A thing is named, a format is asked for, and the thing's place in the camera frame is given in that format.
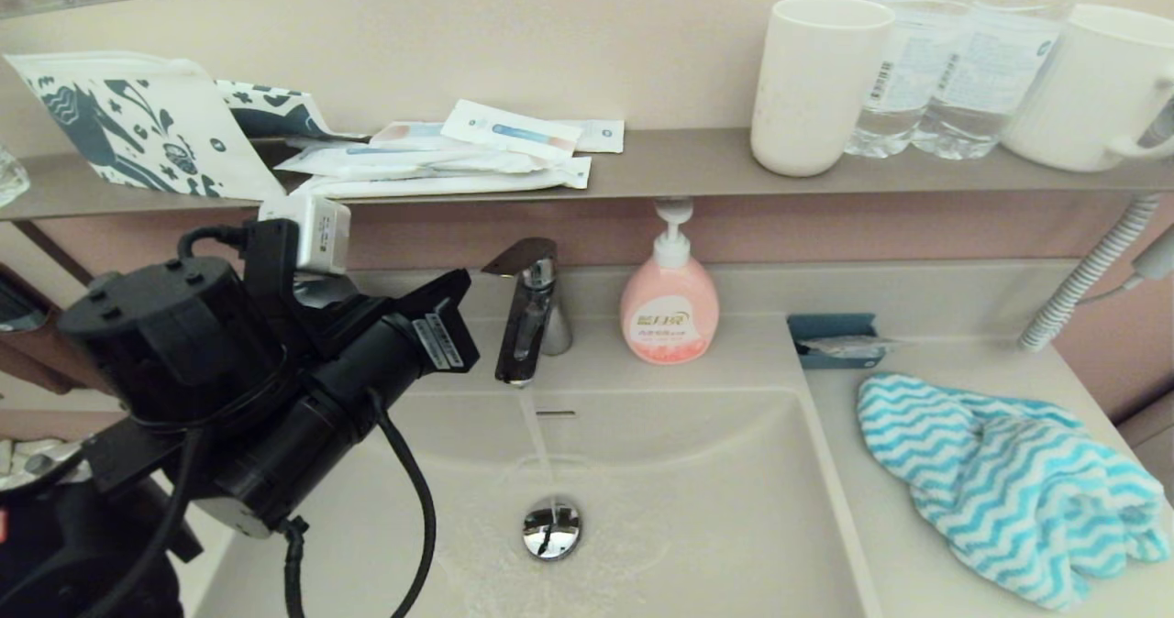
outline power adapter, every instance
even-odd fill
[[[344,204],[309,194],[268,199],[258,221],[288,219],[298,226],[297,269],[342,276],[351,241],[351,210]]]

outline chrome faucet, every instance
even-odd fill
[[[534,379],[539,350],[554,356],[571,349],[571,324],[555,291],[555,255],[553,240],[526,237],[481,268],[486,274],[518,277],[495,372],[506,384],[521,388]]]

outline soap dispenser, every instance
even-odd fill
[[[689,255],[681,224],[693,216],[693,199],[657,199],[668,230],[656,237],[620,298],[623,340],[648,363],[693,361],[709,349],[717,330],[717,290],[706,268]]]

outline faucet handle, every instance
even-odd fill
[[[521,276],[522,284],[542,290],[554,283],[558,246],[547,237],[525,237],[501,251],[481,271],[498,276]]]

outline white cup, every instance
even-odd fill
[[[750,147],[768,169],[817,175],[844,153],[896,16],[865,0],[781,0],[770,12]]]
[[[1003,133],[1028,160],[1074,172],[1174,155],[1138,140],[1174,95],[1174,20],[1111,6],[1072,12],[1047,67]]]

